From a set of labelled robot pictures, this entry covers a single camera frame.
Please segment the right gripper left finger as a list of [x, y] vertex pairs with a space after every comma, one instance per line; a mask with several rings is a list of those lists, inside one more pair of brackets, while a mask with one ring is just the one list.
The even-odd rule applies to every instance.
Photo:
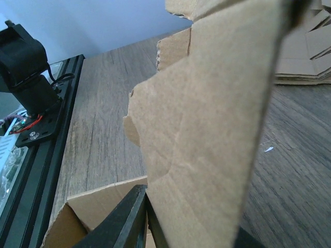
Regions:
[[146, 185], [135, 185], [112, 212], [74, 247], [145, 247]]

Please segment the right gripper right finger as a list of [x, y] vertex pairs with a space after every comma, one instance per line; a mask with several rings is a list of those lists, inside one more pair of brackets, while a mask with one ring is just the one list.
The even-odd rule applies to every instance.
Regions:
[[[152, 206], [147, 206], [148, 226], [152, 232], [156, 247], [169, 247], [162, 228]], [[239, 228], [233, 247], [235, 248], [266, 248], [243, 228]]]

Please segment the brown cardboard box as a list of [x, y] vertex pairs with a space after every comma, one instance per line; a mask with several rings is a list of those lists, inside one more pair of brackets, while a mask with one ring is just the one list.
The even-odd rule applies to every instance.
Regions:
[[43, 247], [74, 247], [146, 185], [169, 247], [233, 247], [251, 181], [288, 1], [166, 1], [192, 26], [159, 41], [158, 71], [123, 119], [147, 175], [69, 199]]

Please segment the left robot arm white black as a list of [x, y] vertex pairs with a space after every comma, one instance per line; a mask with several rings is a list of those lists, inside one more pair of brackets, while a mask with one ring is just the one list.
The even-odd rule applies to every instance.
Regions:
[[8, 92], [29, 115], [52, 112], [62, 98], [42, 75], [49, 69], [44, 46], [20, 24], [5, 21], [1, 31], [1, 92]]

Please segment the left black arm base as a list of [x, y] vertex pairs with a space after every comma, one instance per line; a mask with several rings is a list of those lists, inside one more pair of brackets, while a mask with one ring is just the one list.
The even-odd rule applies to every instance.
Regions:
[[38, 114], [35, 119], [26, 116], [17, 121], [9, 129], [10, 135], [18, 135], [15, 146], [32, 147], [56, 137], [62, 124], [64, 106], [65, 100], [48, 112]]

